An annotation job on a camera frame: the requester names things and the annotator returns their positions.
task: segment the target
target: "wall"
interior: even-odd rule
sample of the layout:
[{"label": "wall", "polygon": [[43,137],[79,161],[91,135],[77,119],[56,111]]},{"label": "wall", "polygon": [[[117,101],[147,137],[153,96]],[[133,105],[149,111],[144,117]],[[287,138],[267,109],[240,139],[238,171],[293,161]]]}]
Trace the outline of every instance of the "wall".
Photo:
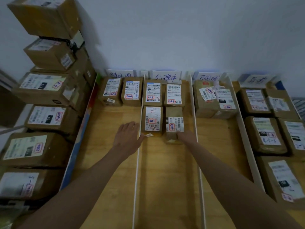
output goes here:
[{"label": "wall", "polygon": [[[0,0],[0,69],[20,79],[36,37]],[[305,0],[78,0],[97,69],[283,73],[305,96]]]}]

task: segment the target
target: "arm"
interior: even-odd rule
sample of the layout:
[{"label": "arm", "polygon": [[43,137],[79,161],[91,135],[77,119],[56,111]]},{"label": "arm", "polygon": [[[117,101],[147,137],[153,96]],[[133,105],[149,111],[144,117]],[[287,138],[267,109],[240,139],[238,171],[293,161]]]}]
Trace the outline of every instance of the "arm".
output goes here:
[{"label": "arm", "polygon": [[110,151],[48,201],[18,229],[80,228],[117,167],[141,145],[139,124],[121,125]]},{"label": "arm", "polygon": [[254,183],[221,162],[197,143],[190,132],[178,132],[178,138],[193,154],[214,194],[236,228],[302,227]]}]

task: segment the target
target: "white wall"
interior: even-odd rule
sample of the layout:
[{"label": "white wall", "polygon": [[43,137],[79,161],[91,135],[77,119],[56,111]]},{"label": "white wall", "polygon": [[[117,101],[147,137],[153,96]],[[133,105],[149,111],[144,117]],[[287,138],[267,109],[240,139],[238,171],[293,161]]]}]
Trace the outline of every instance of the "white wall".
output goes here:
[{"label": "white wall", "polygon": [[[0,69],[20,79],[36,37],[0,0]],[[283,73],[305,96],[305,0],[78,0],[94,67]]]}]

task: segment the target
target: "person's right arm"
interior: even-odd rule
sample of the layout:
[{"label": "person's right arm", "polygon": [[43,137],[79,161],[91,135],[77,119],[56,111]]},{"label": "person's right arm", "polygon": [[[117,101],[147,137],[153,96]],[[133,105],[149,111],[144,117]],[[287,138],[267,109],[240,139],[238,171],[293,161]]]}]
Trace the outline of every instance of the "person's right arm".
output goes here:
[{"label": "person's right arm", "polygon": [[302,229],[302,227],[253,182],[226,165],[197,143],[190,132],[178,132],[236,228]]}]

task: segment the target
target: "white shipping label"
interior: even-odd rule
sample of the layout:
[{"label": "white shipping label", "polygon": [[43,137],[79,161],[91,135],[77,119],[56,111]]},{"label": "white shipping label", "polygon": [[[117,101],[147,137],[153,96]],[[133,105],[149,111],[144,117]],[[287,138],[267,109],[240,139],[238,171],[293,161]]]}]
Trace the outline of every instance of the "white shipping label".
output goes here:
[{"label": "white shipping label", "polygon": [[268,164],[283,193],[291,195],[293,199],[305,198],[301,185],[285,160],[269,162]]},{"label": "white shipping label", "polygon": [[74,90],[75,90],[75,88],[73,88],[72,90],[69,90],[66,87],[66,89],[63,91],[63,96],[66,97],[67,100],[70,100]]},{"label": "white shipping label", "polygon": [[12,139],[3,160],[41,156],[47,135]]},{"label": "white shipping label", "polygon": [[37,89],[44,91],[58,91],[66,78],[59,75],[29,74],[20,85],[20,88]]},{"label": "white shipping label", "polygon": [[261,90],[247,89],[246,93],[249,98],[252,110],[254,110],[254,111],[268,111],[269,110]]},{"label": "white shipping label", "polygon": [[269,118],[253,118],[264,145],[281,145]]},{"label": "white shipping label", "polygon": [[1,197],[31,197],[39,173],[4,173],[0,181]]},{"label": "white shipping label", "polygon": [[66,108],[36,106],[32,111],[28,124],[60,125]]},{"label": "white shipping label", "polygon": [[49,40],[49,39],[39,39],[35,44],[33,44],[29,50],[31,51],[48,51],[54,45],[60,45],[62,42]]},{"label": "white shipping label", "polygon": [[202,98],[207,101],[207,100],[214,100],[216,99],[216,95],[214,93],[213,87],[208,87],[208,88],[200,88],[199,89]]},{"label": "white shipping label", "polygon": [[60,60],[61,64],[67,69],[68,67],[70,67],[70,65],[73,63],[72,59],[70,58],[70,56],[68,55],[68,53],[65,54],[65,56],[63,56]]},{"label": "white shipping label", "polygon": [[138,100],[139,99],[140,81],[126,81],[125,86],[125,100]]},{"label": "white shipping label", "polygon": [[160,131],[161,108],[146,107],[145,112],[145,131]]},{"label": "white shipping label", "polygon": [[284,99],[273,98],[269,96],[269,102],[274,111],[290,111],[288,104]]},{"label": "white shipping label", "polygon": [[295,148],[298,150],[305,150],[305,128],[303,123],[285,121],[285,125]]},{"label": "white shipping label", "polygon": [[147,83],[145,102],[161,102],[161,83]]},{"label": "white shipping label", "polygon": [[167,84],[167,103],[168,104],[182,104],[181,100],[181,85]]},{"label": "white shipping label", "polygon": [[103,96],[116,96],[117,91],[120,86],[121,78],[118,79],[109,79],[106,84],[106,88]]},{"label": "white shipping label", "polygon": [[230,89],[218,89],[216,96],[221,109],[236,109]]},{"label": "white shipping label", "polygon": [[26,0],[24,5],[36,5],[41,7],[47,7],[47,8],[57,8],[62,3],[64,3],[65,0]]},{"label": "white shipping label", "polygon": [[184,132],[183,117],[166,117],[167,132]]},{"label": "white shipping label", "polygon": [[115,103],[115,100],[107,98],[108,102]]}]

